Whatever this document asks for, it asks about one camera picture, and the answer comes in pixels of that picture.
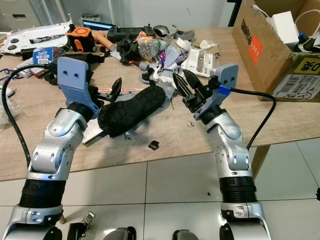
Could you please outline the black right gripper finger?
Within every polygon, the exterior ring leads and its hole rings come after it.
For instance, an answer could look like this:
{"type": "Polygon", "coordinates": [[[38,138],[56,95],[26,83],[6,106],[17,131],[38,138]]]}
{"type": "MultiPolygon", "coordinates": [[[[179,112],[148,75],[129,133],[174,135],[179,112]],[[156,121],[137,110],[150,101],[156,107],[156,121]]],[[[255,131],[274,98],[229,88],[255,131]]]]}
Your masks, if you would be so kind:
{"type": "Polygon", "coordinates": [[[192,73],[192,71],[189,70],[182,70],[182,73],[183,78],[185,78],[192,95],[195,94],[197,96],[202,96],[201,87],[203,87],[204,85],[202,84],[198,75],[192,73]]]}
{"type": "Polygon", "coordinates": [[[185,78],[181,77],[178,73],[173,73],[173,81],[180,95],[185,100],[190,99],[190,97],[192,96],[192,92],[190,91],[188,83],[186,82],[185,78]]]}

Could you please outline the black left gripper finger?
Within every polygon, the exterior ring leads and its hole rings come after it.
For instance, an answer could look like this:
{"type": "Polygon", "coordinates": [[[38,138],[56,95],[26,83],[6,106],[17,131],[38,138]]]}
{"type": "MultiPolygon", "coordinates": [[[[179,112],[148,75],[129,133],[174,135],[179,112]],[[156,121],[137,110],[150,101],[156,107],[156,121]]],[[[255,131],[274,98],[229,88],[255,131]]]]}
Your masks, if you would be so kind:
{"type": "Polygon", "coordinates": [[[117,80],[115,80],[111,88],[112,90],[110,91],[110,102],[114,103],[117,100],[118,96],[121,95],[122,78],[117,78],[117,80]]]}

